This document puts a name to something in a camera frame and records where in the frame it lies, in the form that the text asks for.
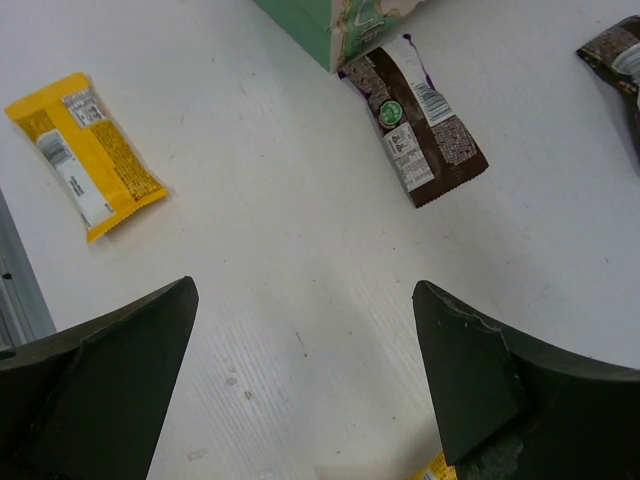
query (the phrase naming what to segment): yellow package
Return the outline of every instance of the yellow package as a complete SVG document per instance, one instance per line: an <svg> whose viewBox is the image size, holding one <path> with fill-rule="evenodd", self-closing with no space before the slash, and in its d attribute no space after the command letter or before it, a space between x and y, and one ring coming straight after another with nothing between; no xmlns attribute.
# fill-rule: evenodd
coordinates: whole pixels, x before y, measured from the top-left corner
<svg viewBox="0 0 640 480"><path fill-rule="evenodd" d="M407 480L457 480L456 469L447 465L444 452L440 454L420 473Z"/></svg>
<svg viewBox="0 0 640 480"><path fill-rule="evenodd" d="M69 188L89 242L167 195L142 166L84 74L53 83L5 112Z"/></svg>

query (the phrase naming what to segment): green logo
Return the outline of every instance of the green logo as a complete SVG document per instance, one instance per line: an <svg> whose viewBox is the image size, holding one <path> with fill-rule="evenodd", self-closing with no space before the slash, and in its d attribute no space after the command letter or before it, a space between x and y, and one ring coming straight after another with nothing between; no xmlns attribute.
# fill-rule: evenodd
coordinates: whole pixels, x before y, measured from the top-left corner
<svg viewBox="0 0 640 480"><path fill-rule="evenodd" d="M380 107L380 122L387 127L393 127L402 118L402 107L398 102L389 100Z"/></svg>

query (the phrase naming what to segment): white table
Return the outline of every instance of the white table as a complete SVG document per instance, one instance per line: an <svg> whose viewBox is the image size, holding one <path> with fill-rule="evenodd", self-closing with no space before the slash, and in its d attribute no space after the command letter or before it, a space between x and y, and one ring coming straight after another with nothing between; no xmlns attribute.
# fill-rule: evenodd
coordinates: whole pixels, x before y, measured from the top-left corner
<svg viewBox="0 0 640 480"><path fill-rule="evenodd" d="M0 122L0 188L59 329L182 275L200 307L150 479L394 479L438 449L429 279L640 367L640 178L574 50L636 0L433 0L406 24L491 164L421 210L365 103L249 0L5 0L0 105L90 74L172 195L95 245Z"/></svg>

